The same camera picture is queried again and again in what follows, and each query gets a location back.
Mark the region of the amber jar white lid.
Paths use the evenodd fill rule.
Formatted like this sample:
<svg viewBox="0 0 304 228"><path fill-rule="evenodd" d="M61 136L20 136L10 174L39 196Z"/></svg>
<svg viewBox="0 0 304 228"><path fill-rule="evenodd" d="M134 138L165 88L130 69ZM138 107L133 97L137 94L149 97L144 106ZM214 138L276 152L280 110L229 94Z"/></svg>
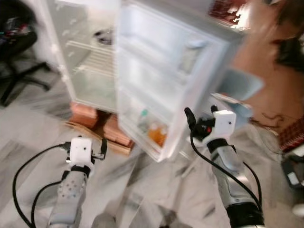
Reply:
<svg viewBox="0 0 304 228"><path fill-rule="evenodd" d="M148 127L148 137L156 145L163 147L167 137L166 126L164 124L151 123Z"/></svg>

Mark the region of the clear plastic water bottle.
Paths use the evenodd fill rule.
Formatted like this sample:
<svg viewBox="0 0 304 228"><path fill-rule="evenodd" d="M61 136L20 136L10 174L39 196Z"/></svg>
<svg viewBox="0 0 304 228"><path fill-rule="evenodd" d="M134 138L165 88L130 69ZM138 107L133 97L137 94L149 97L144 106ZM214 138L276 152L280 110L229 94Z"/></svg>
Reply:
<svg viewBox="0 0 304 228"><path fill-rule="evenodd" d="M143 109L139 115L137 128L143 133L148 134L149 130L149 116L148 109Z"/></svg>

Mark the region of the mini fridge door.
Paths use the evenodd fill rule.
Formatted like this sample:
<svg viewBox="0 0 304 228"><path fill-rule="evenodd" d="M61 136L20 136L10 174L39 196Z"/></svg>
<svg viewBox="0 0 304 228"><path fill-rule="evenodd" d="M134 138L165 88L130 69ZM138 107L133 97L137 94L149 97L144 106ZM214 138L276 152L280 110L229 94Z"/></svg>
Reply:
<svg viewBox="0 0 304 228"><path fill-rule="evenodd" d="M161 162L184 148L184 108L209 110L245 35L172 0L124 0L114 34L119 127ZM143 109L166 126L163 147L137 128Z"/></svg>

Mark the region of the wooden board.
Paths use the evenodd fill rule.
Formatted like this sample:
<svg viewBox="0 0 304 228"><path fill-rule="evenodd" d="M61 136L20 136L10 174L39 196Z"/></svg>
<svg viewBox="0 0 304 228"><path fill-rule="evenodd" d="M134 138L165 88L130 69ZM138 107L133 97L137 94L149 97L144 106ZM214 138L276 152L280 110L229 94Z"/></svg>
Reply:
<svg viewBox="0 0 304 228"><path fill-rule="evenodd" d="M98 141L101 141L104 137L104 133L101 130L93 131L81 124L66 121L64 122L65 126L68 126L70 128L73 128L74 130L78 131L82 135L86 135L87 137L96 139ZM128 146L123 146L122 144L115 143L111 140L108 140L108 149L119 154L123 154L125 156L130 156L133 148L135 147L135 144L133 142L130 143Z"/></svg>

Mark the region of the red brick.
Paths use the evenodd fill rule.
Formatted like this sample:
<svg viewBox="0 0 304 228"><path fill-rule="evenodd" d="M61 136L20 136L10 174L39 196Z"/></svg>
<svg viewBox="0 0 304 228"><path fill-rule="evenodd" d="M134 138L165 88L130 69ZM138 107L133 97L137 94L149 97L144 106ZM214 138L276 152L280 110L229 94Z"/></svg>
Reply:
<svg viewBox="0 0 304 228"><path fill-rule="evenodd" d="M93 107L79 104L78 102L70 102L70 110L72 111L72 116L69 121L72 123L93 128L99 120L98 111Z"/></svg>
<svg viewBox="0 0 304 228"><path fill-rule="evenodd" d="M111 114L104 124L104 137L121 146L133 148L134 142L119 128L118 117Z"/></svg>

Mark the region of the brown wooden panel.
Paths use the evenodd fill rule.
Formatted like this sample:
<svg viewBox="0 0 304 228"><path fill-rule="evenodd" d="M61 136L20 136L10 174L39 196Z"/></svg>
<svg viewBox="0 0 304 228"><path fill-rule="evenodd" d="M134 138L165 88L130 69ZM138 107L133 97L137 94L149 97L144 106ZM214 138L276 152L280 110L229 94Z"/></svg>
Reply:
<svg viewBox="0 0 304 228"><path fill-rule="evenodd" d="M269 6L264 0L248 0L246 6L249 28L233 67L264 82L258 93L245 100L253 108L253 119L282 131L304 115L303 74L275 62L279 41L295 37L298 30L290 22L276 23L282 2Z"/></svg>

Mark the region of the wide red patterned cloth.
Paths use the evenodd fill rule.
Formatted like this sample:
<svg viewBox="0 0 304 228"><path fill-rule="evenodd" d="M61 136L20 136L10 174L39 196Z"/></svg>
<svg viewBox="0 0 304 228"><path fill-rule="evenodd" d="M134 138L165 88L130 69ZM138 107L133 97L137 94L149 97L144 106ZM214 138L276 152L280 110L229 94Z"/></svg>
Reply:
<svg viewBox="0 0 304 228"><path fill-rule="evenodd" d="M280 154L288 153L304 143L304 116L279 133L278 143Z"/></svg>

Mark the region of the black device white label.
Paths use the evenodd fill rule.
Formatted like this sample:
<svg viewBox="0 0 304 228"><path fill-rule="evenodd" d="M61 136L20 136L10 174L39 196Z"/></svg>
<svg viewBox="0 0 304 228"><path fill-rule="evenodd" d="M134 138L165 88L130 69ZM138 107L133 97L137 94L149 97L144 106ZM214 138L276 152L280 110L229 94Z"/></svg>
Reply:
<svg viewBox="0 0 304 228"><path fill-rule="evenodd" d="M304 190L304 157L293 152L283 154L281 167L289 187Z"/></svg>

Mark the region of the narrow red patterned strip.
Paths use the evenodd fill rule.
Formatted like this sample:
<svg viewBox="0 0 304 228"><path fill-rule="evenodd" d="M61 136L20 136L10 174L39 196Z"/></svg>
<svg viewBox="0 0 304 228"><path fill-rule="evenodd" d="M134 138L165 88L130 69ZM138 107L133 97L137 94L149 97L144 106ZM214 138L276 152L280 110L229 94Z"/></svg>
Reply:
<svg viewBox="0 0 304 228"><path fill-rule="evenodd" d="M208 15L230 25L237 25L240 20L239 11L249 0L213 0Z"/></svg>

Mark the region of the dark metal bowl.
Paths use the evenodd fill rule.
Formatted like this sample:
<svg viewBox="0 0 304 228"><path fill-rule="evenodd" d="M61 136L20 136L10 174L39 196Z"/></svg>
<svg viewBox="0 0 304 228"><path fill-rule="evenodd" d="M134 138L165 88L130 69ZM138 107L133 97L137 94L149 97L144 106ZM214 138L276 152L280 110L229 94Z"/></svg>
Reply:
<svg viewBox="0 0 304 228"><path fill-rule="evenodd" d="M93 33L93 38L100 44L111 46L114 43L114 29L106 28Z"/></svg>

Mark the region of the black office chair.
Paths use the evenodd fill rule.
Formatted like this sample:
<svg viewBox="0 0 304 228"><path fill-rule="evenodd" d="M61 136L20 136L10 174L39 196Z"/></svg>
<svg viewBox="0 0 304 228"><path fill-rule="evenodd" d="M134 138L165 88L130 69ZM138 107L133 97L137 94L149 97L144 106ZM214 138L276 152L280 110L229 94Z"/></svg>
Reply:
<svg viewBox="0 0 304 228"><path fill-rule="evenodd" d="M15 65L17 57L32 48L38 41L33 25L37 23L33 9L22 0L0 0L0 63L6 65L9 74L0 76L0 82L9 82L0 96L0 105L8 106L8 98L18 82L36 84L44 91L50 90L48 83L28 75L44 69L50 72L50 65L42 61L27 70L19 72Z"/></svg>

